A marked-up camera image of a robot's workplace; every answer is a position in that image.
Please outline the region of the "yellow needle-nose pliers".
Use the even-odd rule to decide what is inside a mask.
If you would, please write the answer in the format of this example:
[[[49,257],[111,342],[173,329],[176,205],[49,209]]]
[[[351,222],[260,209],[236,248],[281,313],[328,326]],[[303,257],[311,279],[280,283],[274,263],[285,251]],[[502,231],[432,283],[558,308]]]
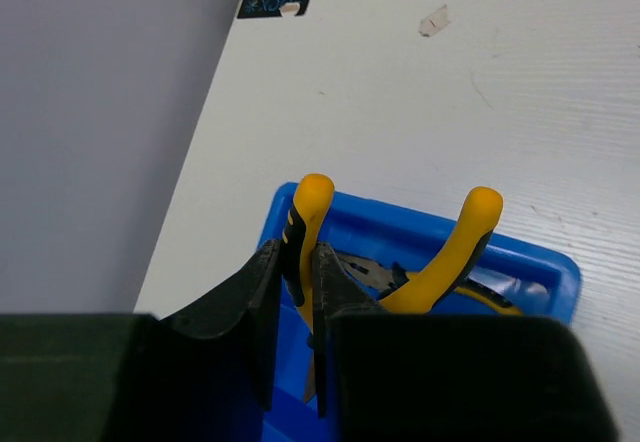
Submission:
[[[335,186],[324,174],[311,173],[298,184],[282,232],[282,272],[296,310],[313,327],[312,252],[333,200]],[[467,195],[444,246],[409,282],[382,299],[394,313],[424,314],[464,281],[484,253],[503,210],[503,197],[488,187]]]

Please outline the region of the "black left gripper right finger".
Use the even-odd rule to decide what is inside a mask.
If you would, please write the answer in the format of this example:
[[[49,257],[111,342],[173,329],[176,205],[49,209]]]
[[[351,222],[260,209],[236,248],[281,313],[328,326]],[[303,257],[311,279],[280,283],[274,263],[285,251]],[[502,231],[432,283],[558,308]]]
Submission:
[[[551,318],[396,315],[313,253],[317,412],[333,441],[615,441],[585,350]]]

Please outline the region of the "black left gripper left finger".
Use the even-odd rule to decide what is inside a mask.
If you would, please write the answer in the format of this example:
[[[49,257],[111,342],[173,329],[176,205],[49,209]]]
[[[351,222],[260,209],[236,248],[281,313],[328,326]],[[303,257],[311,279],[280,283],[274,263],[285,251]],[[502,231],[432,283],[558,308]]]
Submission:
[[[165,318],[1,319],[5,441],[257,441],[274,389],[280,245]]]

